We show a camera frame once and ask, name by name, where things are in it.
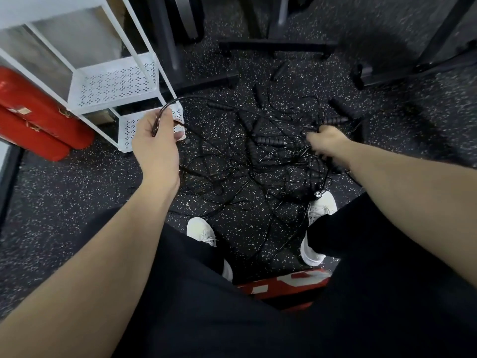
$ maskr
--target forearm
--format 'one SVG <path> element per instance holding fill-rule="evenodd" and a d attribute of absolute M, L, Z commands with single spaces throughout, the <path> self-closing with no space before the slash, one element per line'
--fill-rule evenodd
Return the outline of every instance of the forearm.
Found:
<path fill-rule="evenodd" d="M 0 357 L 108 357 L 146 285 L 169 190 L 141 186 L 0 325 Z"/>
<path fill-rule="evenodd" d="M 477 171 L 354 142 L 340 158 L 397 228 L 477 287 Z"/>

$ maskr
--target person's left hand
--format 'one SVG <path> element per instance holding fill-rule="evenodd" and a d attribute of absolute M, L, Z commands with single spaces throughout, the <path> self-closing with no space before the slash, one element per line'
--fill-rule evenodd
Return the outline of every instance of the person's left hand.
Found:
<path fill-rule="evenodd" d="M 179 151 L 176 141 L 184 132 L 174 133 L 174 120 L 170 108 L 164 110 L 158 133 L 151 131 L 159 110 L 148 112 L 137 123 L 132 141 L 134 155 L 143 172 L 143 184 L 149 188 L 167 188 L 174 195 L 179 188 Z"/>

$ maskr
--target sneaker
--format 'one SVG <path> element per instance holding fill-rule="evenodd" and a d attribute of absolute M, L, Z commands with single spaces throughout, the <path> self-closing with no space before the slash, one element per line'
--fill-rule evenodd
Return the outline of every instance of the sneaker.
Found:
<path fill-rule="evenodd" d="M 336 211 L 338 211 L 338 209 L 334 197 L 331 192 L 326 191 L 318 200 L 310 203 L 307 211 L 308 226 L 315 222 L 319 217 L 323 215 L 332 215 Z M 326 257 L 326 255 L 319 254 L 308 246 L 308 232 L 305 233 L 305 238 L 301 242 L 300 253 L 305 264 L 310 266 L 320 265 Z"/>
<path fill-rule="evenodd" d="M 214 230 L 212 227 L 200 217 L 193 217 L 187 223 L 187 236 L 194 240 L 208 243 L 210 246 L 217 247 Z M 224 270 L 222 276 L 226 278 L 230 283 L 232 282 L 232 267 L 224 259 Z"/>

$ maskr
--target red bag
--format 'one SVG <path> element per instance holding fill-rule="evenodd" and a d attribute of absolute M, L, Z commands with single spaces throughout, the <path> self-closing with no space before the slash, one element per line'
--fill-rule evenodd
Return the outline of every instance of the red bag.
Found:
<path fill-rule="evenodd" d="M 75 149 L 92 144 L 94 131 L 62 112 L 57 102 L 19 73 L 0 67 L 0 105 Z"/>
<path fill-rule="evenodd" d="M 50 161 L 59 161 L 70 152 L 63 142 L 1 107 L 0 135 Z"/>

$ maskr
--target person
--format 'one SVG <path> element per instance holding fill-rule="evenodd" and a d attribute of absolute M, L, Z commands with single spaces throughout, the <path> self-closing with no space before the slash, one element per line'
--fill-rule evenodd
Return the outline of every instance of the person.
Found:
<path fill-rule="evenodd" d="M 326 193 L 309 210 L 302 258 L 341 258 L 301 315 L 242 294 L 192 219 L 164 223 L 179 187 L 170 110 L 137 125 L 143 171 L 120 209 L 96 217 L 83 248 L 0 325 L 0 357 L 460 357 L 477 333 L 477 172 L 350 141 L 322 126 L 318 154 L 349 168 L 366 193 L 336 211 Z"/>

